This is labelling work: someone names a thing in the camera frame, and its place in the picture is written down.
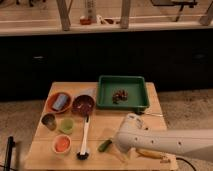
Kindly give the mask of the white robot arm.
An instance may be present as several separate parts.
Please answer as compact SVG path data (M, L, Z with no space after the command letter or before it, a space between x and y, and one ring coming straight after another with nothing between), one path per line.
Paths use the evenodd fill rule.
M121 153L148 149L213 162L213 129L144 130L139 115L127 114L114 136Z

